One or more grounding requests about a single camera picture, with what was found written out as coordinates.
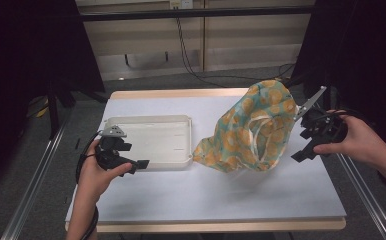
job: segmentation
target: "dark floor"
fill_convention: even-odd
[[[278,68],[224,71],[224,75],[241,75],[260,79],[276,76],[277,73]],[[224,87],[249,87],[257,82],[253,79],[221,77],[208,78],[206,81],[214,81]],[[217,86],[201,82],[188,74],[179,74],[109,81],[105,82],[105,87],[107,92],[102,94],[104,96],[109,96],[116,90],[210,88]],[[294,96],[301,95],[300,86],[291,89],[291,91]],[[71,202],[75,186],[75,166],[81,151],[80,148],[82,148],[77,148],[77,145],[84,146],[92,133],[97,130],[105,107],[105,104],[95,102],[78,93],[75,93],[74,96],[78,102],[72,110],[59,108],[61,120],[68,115],[69,121],[59,147],[45,173],[40,191],[19,234],[19,239],[64,239],[65,237],[64,219]],[[13,149],[11,159],[7,161],[6,167],[0,172],[0,238],[49,144],[49,124],[48,113],[41,118],[31,117],[26,123],[24,134]],[[323,161],[348,215],[345,229],[340,231],[293,232],[284,235],[282,233],[276,235],[270,233],[233,233],[222,236],[222,239],[383,239],[343,166],[334,157],[325,158]],[[361,164],[358,164],[358,168],[386,212],[386,188],[380,184],[372,169]],[[141,239],[199,238],[196,234],[188,236],[105,234],[101,235],[100,239],[140,239],[140,237]]]

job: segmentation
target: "white power socket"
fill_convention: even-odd
[[[193,9],[193,0],[170,0],[169,9]]]

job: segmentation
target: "white tray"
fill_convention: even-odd
[[[147,170],[177,170],[191,163],[191,118],[186,115],[111,117],[105,128],[117,125],[131,143],[119,152],[131,160],[150,160]]]

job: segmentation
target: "yellow and green cloth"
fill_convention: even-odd
[[[200,141],[193,160],[223,172],[269,170],[284,152],[296,109],[280,82],[256,83],[218,120],[214,136]]]

